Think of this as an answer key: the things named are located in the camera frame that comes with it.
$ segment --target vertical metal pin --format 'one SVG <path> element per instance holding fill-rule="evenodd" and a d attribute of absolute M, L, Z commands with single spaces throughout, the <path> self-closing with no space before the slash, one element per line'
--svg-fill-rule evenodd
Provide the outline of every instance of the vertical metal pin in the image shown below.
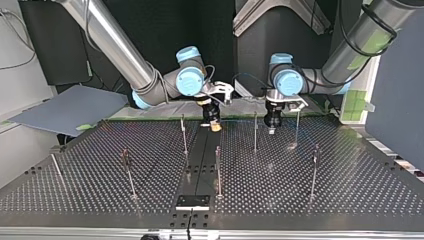
<path fill-rule="evenodd" d="M 63 176 L 62 176 L 62 171 L 60 170 L 60 168 L 59 168 L 59 164 L 57 163 L 57 160 L 56 160 L 56 156 L 52 153 L 52 154 L 50 154 L 50 156 L 52 157 L 52 159 L 53 159 L 53 163 L 54 163 L 54 166 L 55 166 L 55 168 L 56 168 L 56 170 L 57 170 L 57 173 L 59 173 L 59 176 L 61 177 L 61 178 L 63 178 Z"/>
<path fill-rule="evenodd" d="M 184 114 L 181 116 L 181 131 L 183 132 L 183 139 L 184 139 L 184 154 L 187 156 L 188 150 L 187 150 L 187 139 L 185 136 Z"/>
<path fill-rule="evenodd" d="M 299 135 L 299 124 L 300 124 L 300 111 L 297 112 L 297 119 L 296 119 L 296 136 L 294 139 L 294 143 L 297 146 L 297 139 L 298 139 L 298 135 Z"/>
<path fill-rule="evenodd" d="M 54 166 L 56 168 L 57 173 L 59 174 L 60 180 L 62 181 L 63 187 L 65 188 L 65 191 L 67 192 L 66 184 L 65 184 L 65 179 L 63 178 L 63 174 L 62 174 L 62 171 L 60 170 L 60 167 L 59 167 L 59 164 L 57 162 L 56 156 L 54 155 L 54 153 L 50 154 L 50 156 L 52 157 Z"/>
<path fill-rule="evenodd" d="M 311 197 L 310 197 L 310 203 L 315 198 L 315 182 L 316 182 L 316 176 L 317 176 L 317 170 L 319 163 L 321 162 L 321 149 L 319 148 L 319 145 L 315 145 L 315 149 L 312 155 L 312 161 L 314 162 L 314 175 L 312 177 L 312 187 L 311 187 Z"/>
<path fill-rule="evenodd" d="M 128 179 L 130 181 L 130 185 L 131 185 L 131 191 L 132 191 L 132 198 L 133 199 L 137 199 L 137 193 L 135 191 L 135 187 L 134 187 L 134 181 L 131 175 L 131 160 L 130 160 L 130 153 L 128 148 L 124 148 L 124 150 L 122 151 L 122 165 L 124 167 L 124 171 L 128 174 Z"/>
<path fill-rule="evenodd" d="M 222 185 L 221 185 L 221 148 L 219 146 L 216 147 L 215 150 L 215 157 L 216 157 L 216 172 L 218 174 L 218 199 L 223 198 L 222 195 Z"/>
<path fill-rule="evenodd" d="M 300 111 L 297 112 L 297 117 L 296 117 L 296 133 L 294 136 L 294 142 L 289 145 L 289 149 L 295 149 L 298 145 L 299 125 L 300 125 Z"/>
<path fill-rule="evenodd" d="M 257 148 L 257 131 L 258 131 L 258 113 L 255 112 L 255 145 L 254 145 L 254 149 L 253 151 L 256 153 L 256 151 L 258 150 Z"/>

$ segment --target gray sheet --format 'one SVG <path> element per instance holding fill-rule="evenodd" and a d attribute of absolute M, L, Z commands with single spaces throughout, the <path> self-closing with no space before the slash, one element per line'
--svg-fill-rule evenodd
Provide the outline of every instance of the gray sheet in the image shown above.
<path fill-rule="evenodd" d="M 124 95 L 77 85 L 9 120 L 76 137 L 82 133 L 78 126 L 108 118 L 126 103 Z"/>

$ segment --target white wall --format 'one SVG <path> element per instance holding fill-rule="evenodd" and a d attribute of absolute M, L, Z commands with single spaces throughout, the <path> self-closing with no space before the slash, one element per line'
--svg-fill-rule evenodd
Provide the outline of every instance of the white wall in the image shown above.
<path fill-rule="evenodd" d="M 17 0 L 1 0 L 0 8 L 7 8 L 22 17 Z M 19 22 L 13 18 L 8 19 L 25 38 L 25 32 Z M 19 64 L 31 58 L 32 52 L 2 20 L 0 33 L 0 68 Z M 0 116 L 52 96 L 51 88 L 47 86 L 37 58 L 19 68 L 0 70 Z"/>
<path fill-rule="evenodd" d="M 17 0 L 0 0 L 0 8 L 22 17 Z M 19 22 L 8 19 L 25 38 Z M 0 33 L 0 68 L 31 58 L 32 52 L 2 19 Z M 55 134 L 2 122 L 52 96 L 37 58 L 22 67 L 0 70 L 0 188 L 47 157 L 50 148 L 58 144 Z"/>

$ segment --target robotic arm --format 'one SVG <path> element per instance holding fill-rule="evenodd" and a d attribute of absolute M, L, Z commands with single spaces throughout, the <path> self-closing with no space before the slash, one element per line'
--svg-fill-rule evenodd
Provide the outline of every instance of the robotic arm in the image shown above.
<path fill-rule="evenodd" d="M 205 80 L 206 70 L 196 47 L 187 47 L 176 54 L 180 65 L 163 77 L 148 63 L 110 14 L 101 0 L 55 0 L 60 3 L 86 31 L 131 84 L 132 96 L 138 107 L 147 109 L 180 95 L 194 96 L 204 109 L 212 130 L 219 131 L 219 106 L 210 95 L 224 93 L 227 102 L 234 90 L 229 84 Z"/>
<path fill-rule="evenodd" d="M 322 69 L 301 69 L 287 53 L 272 55 L 268 83 L 273 89 L 267 91 L 268 113 L 264 118 L 270 133 L 281 126 L 286 103 L 294 103 L 290 110 L 299 111 L 306 105 L 300 93 L 338 94 L 364 70 L 370 58 L 387 50 L 412 13 L 424 7 L 422 0 L 374 0 L 362 6 L 364 13 L 347 34 L 341 12 L 343 1 L 339 0 L 338 17 L 344 41 Z"/>

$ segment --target perforated metal table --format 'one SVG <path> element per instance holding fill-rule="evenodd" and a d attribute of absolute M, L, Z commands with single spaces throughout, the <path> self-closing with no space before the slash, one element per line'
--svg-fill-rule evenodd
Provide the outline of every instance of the perforated metal table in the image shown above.
<path fill-rule="evenodd" d="M 251 119 L 223 121 L 220 133 L 185 125 L 188 158 L 179 121 L 101 123 L 56 154 L 63 178 L 49 157 L 0 190 L 0 236 L 424 238 L 424 185 L 331 116 L 302 118 L 294 149 L 295 119 L 275 135 L 260 124 L 256 154 Z M 311 200 L 316 144 L 322 162 Z M 210 196 L 209 211 L 177 211 L 180 195 Z"/>

